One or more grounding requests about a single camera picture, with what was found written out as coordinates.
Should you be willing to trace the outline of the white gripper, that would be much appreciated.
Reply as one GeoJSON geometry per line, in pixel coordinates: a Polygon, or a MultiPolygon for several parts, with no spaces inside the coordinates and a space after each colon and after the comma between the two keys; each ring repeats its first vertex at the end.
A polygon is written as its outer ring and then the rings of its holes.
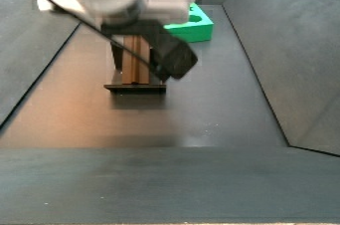
{"type": "Polygon", "coordinates": [[[110,12],[103,22],[124,25],[139,20],[156,20],[162,24],[188,21],[188,8],[195,0],[110,0],[110,12]]]}

